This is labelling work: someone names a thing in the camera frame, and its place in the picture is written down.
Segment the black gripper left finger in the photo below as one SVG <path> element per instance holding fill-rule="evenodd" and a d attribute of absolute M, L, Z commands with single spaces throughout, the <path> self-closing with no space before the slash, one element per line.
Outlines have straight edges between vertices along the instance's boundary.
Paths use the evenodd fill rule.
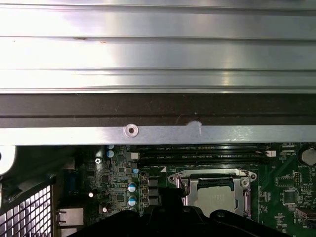
<path fill-rule="evenodd" d="M 78 237 L 170 237 L 172 231 L 166 224 L 150 221 L 153 208 L 141 216 L 131 210 L 124 210 L 104 218 L 76 232 Z"/>

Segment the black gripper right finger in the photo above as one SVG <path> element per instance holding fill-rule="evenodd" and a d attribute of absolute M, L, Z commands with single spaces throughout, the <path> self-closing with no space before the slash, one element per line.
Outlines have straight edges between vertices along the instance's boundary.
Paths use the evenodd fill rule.
<path fill-rule="evenodd" d="M 208 217 L 194 206 L 184 206 L 183 191 L 171 189 L 171 235 L 173 237 L 286 237 L 280 231 L 226 210 Z"/>

